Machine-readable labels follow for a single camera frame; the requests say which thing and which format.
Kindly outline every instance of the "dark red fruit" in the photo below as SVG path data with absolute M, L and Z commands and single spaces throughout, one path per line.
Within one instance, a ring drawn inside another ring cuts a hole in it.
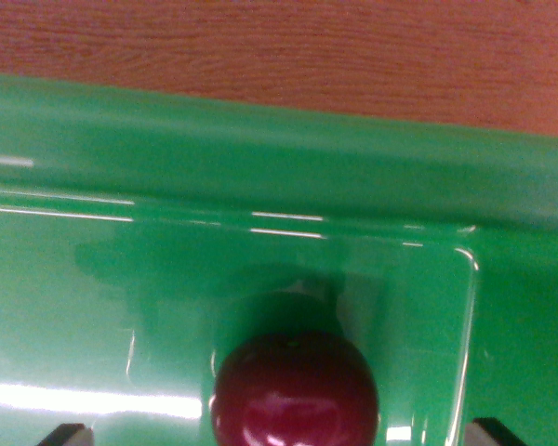
M 221 366 L 211 405 L 219 446 L 369 446 L 379 401 L 362 354 L 333 334 L 268 334 Z

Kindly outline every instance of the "glossy green plastic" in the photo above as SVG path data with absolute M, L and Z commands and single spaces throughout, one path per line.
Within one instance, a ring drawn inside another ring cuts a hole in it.
M 368 360 L 376 445 L 558 445 L 558 138 L 0 76 L 0 445 L 213 446 L 294 289 Z

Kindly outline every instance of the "wooden surface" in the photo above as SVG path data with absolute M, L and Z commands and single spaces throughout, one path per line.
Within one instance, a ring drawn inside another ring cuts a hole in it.
M 0 0 L 0 72 L 558 135 L 558 2 Z

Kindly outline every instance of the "wood grain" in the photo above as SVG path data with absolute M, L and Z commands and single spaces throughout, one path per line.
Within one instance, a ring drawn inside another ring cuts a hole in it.
M 558 2 L 0 1 L 0 72 L 558 136 Z

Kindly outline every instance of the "cherry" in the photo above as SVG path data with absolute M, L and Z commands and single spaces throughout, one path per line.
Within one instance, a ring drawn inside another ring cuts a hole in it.
M 364 357 L 324 332 L 246 342 L 221 365 L 211 403 L 219 446 L 369 446 L 378 413 Z

